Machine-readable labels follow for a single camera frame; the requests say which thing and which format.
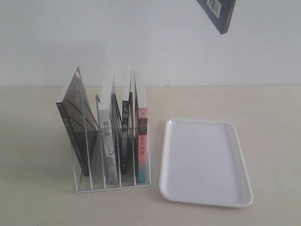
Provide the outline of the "red teal spine book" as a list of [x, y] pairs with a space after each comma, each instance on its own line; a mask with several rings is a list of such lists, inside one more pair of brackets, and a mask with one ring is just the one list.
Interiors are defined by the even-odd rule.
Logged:
[[135, 139], [136, 139], [136, 179], [137, 183], [147, 181], [148, 170], [148, 101], [145, 86], [137, 69], [135, 80]]

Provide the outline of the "grey spine book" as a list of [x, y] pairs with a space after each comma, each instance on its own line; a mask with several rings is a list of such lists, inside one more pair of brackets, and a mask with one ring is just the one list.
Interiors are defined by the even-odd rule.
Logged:
[[113, 71], [107, 70], [103, 78], [98, 114], [101, 126], [101, 138], [103, 148], [103, 161], [106, 167], [106, 183], [117, 185], [119, 183], [116, 163], [116, 145], [112, 130], [112, 90]]

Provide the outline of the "blue book with orange moon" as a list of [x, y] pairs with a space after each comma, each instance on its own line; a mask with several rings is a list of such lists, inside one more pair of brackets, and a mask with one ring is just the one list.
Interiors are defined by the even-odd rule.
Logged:
[[197, 0], [217, 31], [223, 35], [229, 30], [236, 0]]

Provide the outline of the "black spine book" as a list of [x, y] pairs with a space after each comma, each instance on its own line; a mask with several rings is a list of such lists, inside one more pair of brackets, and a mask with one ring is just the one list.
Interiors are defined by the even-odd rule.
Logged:
[[116, 157], [121, 175], [127, 173], [128, 158], [128, 140], [129, 140], [129, 116], [131, 105], [131, 82], [132, 82], [132, 66], [127, 66], [127, 75], [123, 90], [122, 108], [119, 110], [116, 94], [113, 92], [111, 96], [113, 115], [114, 115], [114, 132]]

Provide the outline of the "dark brown book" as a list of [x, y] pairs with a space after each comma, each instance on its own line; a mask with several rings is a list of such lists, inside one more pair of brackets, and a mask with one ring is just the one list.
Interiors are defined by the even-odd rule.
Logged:
[[72, 147], [85, 177], [89, 176], [88, 163], [92, 162], [98, 135], [98, 126], [91, 112], [86, 89], [77, 67], [73, 76], [56, 101]]

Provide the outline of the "white plastic tray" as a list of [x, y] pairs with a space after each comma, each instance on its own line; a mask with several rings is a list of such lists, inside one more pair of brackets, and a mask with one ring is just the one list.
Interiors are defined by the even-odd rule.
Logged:
[[225, 121], [169, 119], [159, 190], [173, 202], [249, 207], [253, 192], [236, 128]]

